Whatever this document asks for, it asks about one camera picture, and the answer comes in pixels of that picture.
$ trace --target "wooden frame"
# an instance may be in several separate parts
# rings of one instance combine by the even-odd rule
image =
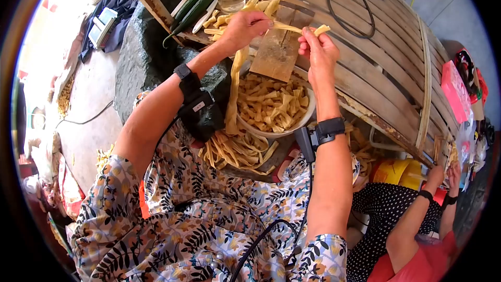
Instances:
[[[327,34],[340,49],[335,75],[341,106],[426,166],[444,165],[446,143],[459,128],[440,87],[442,65],[449,58],[409,5],[403,0],[367,0],[376,32],[371,39],[361,39],[334,20],[326,0],[284,1],[314,11],[312,26],[330,26]],[[352,28],[370,30],[361,0],[330,1],[336,14]],[[191,34],[190,29],[179,36],[212,43],[206,34]],[[300,57],[296,65],[308,70],[310,64]]]

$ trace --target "woman's left hand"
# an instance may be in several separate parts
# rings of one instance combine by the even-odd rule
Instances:
[[[213,45],[217,45],[226,56],[231,56],[271,27],[273,21],[264,12],[240,11],[231,17],[224,34]]]
[[[460,181],[461,181],[461,167],[459,161],[451,162],[449,168],[447,169],[447,176],[449,178],[449,196],[456,197],[460,192]]]

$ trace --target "dark blue cloth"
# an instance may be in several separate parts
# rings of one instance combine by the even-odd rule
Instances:
[[[94,25],[92,19],[95,16],[99,16],[106,7],[115,10],[118,13],[117,19],[115,20],[116,27],[110,33],[104,47],[104,52],[112,52],[122,44],[125,28],[129,23],[132,13],[137,7],[137,3],[138,0],[101,0],[97,4],[96,9],[92,12],[92,15],[89,17],[86,25],[87,32],[85,34],[84,41],[82,42],[82,52],[80,53],[80,60],[82,60],[83,63],[87,61],[92,49],[94,49],[92,42],[89,39],[89,32]]]

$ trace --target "floral patterned shirt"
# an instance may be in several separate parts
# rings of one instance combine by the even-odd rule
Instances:
[[[192,152],[178,122],[157,147],[143,180],[127,159],[111,156],[80,210],[71,238],[77,271],[86,280],[229,281],[257,236],[276,219],[299,230],[309,194],[302,155],[277,184],[228,177]],[[346,242],[319,235],[304,242],[292,269],[284,259],[294,235],[283,223],[260,241],[237,281],[345,281]]]

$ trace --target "pink box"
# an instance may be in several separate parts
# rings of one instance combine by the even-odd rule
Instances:
[[[449,100],[456,120],[459,123],[467,121],[472,104],[460,73],[452,60],[442,66],[442,90]]]

